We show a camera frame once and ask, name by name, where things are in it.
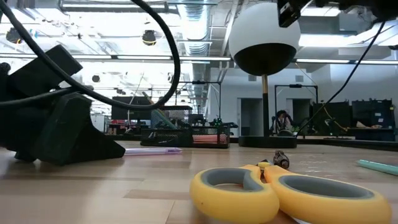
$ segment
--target light fixture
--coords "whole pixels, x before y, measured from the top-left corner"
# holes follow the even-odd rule
[[[398,65],[398,60],[363,60],[361,65]]]
[[[353,44],[352,40],[345,35],[302,34],[298,44],[301,47],[345,47]]]
[[[110,55],[72,55],[74,59],[112,59]]]
[[[297,63],[349,63],[349,60],[296,59]]]
[[[67,8],[139,8],[136,4],[63,4]],[[164,9],[163,5],[151,5],[153,9]],[[169,9],[176,9],[175,6],[169,6]]]
[[[308,7],[301,13],[301,16],[335,17],[340,12],[341,11],[337,7]]]
[[[230,57],[189,57],[189,56],[181,56],[181,60],[191,60],[191,61],[222,61],[229,62],[231,61]]]
[[[204,41],[204,40],[176,40],[177,43],[189,43],[189,44],[212,44],[213,41]]]
[[[249,7],[235,20],[229,51],[239,68],[248,74],[272,75],[293,60],[299,40],[299,23],[279,27],[277,4],[264,2]]]
[[[171,56],[140,56],[140,55],[118,55],[122,60],[171,60]]]
[[[0,54],[1,58],[37,58],[34,54]]]

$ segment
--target yellow scissors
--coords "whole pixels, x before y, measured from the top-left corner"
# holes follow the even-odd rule
[[[219,184],[240,184],[243,191],[220,189]],[[278,209],[309,223],[382,224],[392,219],[390,205],[378,192],[267,162],[201,171],[191,182],[190,196],[204,214],[233,223],[266,223]]]

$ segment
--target doorway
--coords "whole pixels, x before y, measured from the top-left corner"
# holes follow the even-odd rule
[[[291,114],[292,119],[295,123],[302,122],[305,118],[310,116],[310,99],[293,99],[293,113]]]
[[[262,99],[241,98],[241,122],[239,124],[241,136],[262,136]]]

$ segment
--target ceiling light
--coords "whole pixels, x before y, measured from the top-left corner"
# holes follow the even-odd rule
[[[230,57],[180,57],[181,60],[193,60],[193,61],[223,61],[229,62],[231,61]]]
[[[112,59],[110,55],[72,55],[74,59]]]
[[[334,17],[340,13],[337,7],[308,7],[302,13],[301,16],[327,16]]]
[[[0,54],[1,58],[37,58],[34,54]]]
[[[298,44],[301,47],[345,47],[353,44],[351,40],[344,35],[302,34]]]
[[[297,59],[297,63],[349,63],[349,60]]]
[[[398,60],[363,60],[361,65],[398,65]]]
[[[136,4],[63,4],[62,7],[75,8],[139,8]],[[151,5],[153,9],[164,9],[163,5]],[[169,9],[176,9],[175,6],[169,6]]]
[[[171,60],[172,58],[170,56],[134,56],[134,55],[129,55],[129,56],[118,56],[118,59],[123,59],[123,60]]]

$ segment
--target white sphere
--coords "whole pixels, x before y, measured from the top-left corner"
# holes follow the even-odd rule
[[[277,4],[251,6],[235,20],[229,35],[234,61],[251,75],[272,75],[284,69],[299,47],[300,26],[279,27]]]

